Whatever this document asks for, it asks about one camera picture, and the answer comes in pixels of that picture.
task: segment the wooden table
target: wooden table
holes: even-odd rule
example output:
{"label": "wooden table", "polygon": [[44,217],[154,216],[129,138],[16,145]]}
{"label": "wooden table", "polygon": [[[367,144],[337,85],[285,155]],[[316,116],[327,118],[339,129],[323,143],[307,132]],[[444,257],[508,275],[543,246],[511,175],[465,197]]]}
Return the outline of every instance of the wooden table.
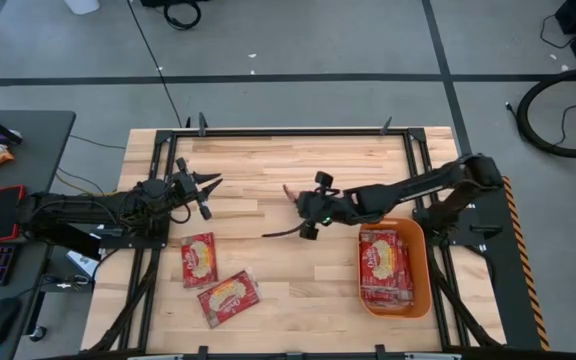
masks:
{"label": "wooden table", "polygon": [[[433,167],[457,157],[450,128],[425,131]],[[155,132],[131,131],[119,190],[147,178]],[[300,222],[282,184],[313,189],[318,170],[334,175],[335,187],[342,189],[408,178],[403,141],[376,136],[183,138],[177,146],[177,157],[183,156],[192,171],[221,172],[224,182],[209,201],[212,220],[204,221],[191,206],[189,223],[171,224],[170,246],[159,266],[149,354],[196,353],[200,345],[211,353],[372,352],[375,344],[385,344],[388,351],[441,349],[432,310],[418,320],[389,320],[360,304],[358,227],[333,224],[320,230],[317,241],[297,235],[261,238]],[[165,160],[162,156],[161,176]],[[412,202],[402,204],[390,216],[409,217],[412,209]],[[186,216],[183,208],[173,215]],[[183,288],[180,250],[174,245],[180,237],[208,231],[216,237],[219,277],[250,268],[263,294],[260,304],[213,330],[196,299],[200,290]],[[485,261],[460,248],[452,254],[464,303],[493,338],[504,342]],[[97,342],[123,307],[132,259],[133,250],[120,250],[99,270],[82,348]],[[456,344],[452,309],[444,304]],[[139,309],[136,314],[135,324],[141,319]],[[133,325],[132,346],[137,332]]]}

